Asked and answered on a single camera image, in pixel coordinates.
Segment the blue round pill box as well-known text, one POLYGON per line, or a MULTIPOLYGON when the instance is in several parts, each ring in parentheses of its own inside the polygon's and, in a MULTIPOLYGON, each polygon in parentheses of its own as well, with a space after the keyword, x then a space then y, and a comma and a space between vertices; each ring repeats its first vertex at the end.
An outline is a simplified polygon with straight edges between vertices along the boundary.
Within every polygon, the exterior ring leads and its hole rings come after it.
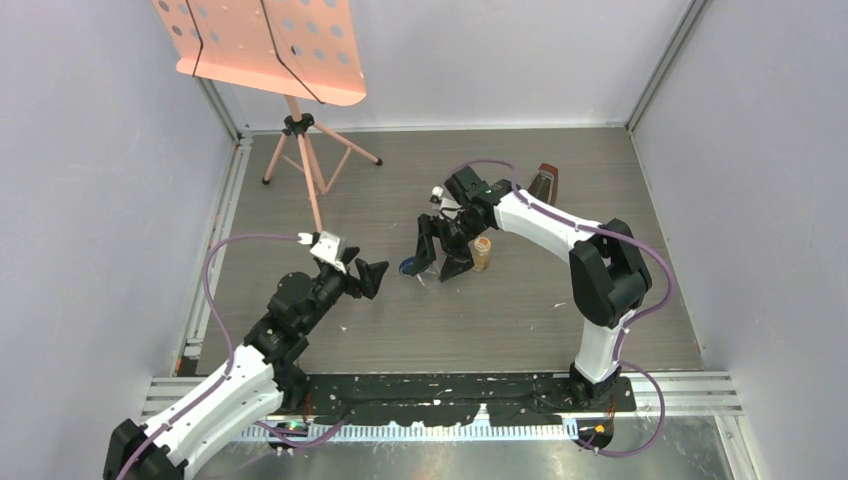
POLYGON ((415 257, 408 257, 400 263, 398 271, 403 276, 415 278, 422 287, 426 287, 424 276, 430 272, 431 266, 431 263, 421 263, 415 257))

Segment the clear pill bottle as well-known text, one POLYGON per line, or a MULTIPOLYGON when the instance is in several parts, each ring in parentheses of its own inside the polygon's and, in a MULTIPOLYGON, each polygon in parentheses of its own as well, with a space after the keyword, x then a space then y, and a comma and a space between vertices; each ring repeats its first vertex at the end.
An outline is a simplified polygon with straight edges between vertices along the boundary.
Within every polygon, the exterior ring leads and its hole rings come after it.
POLYGON ((482 272, 486 270, 491 261, 492 242, 489 238, 480 236, 473 242, 472 260, 473 270, 482 272))

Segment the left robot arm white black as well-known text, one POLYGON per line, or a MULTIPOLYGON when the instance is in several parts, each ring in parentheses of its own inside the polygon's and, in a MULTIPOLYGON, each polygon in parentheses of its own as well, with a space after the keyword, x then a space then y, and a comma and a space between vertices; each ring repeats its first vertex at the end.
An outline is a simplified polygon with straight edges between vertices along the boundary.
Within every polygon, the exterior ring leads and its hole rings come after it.
POLYGON ((343 296, 376 297, 389 262, 368 263, 356 247, 318 273, 283 276, 266 313, 232 356, 200 385, 142 424, 127 419, 112 432, 106 479, 191 479, 236 434, 267 415, 298 412, 308 393, 297 362, 307 336, 343 296))

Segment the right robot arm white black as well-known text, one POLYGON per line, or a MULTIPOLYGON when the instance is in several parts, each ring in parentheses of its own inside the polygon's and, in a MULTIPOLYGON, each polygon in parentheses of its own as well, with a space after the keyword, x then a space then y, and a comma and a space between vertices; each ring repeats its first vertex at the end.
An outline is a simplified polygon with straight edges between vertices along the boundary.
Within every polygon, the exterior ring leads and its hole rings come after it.
POLYGON ((444 254, 439 279, 445 282, 474 264, 471 243, 489 229, 518 235, 563 260, 572 297, 584 318, 581 344, 569 367, 572 401, 596 410, 619 378, 619 351, 625 324, 643 303, 652 278, 629 226, 614 219, 586 221, 540 201, 508 180, 488 184, 465 166, 431 192, 433 214, 417 219, 416 253, 399 270, 418 275, 444 254))

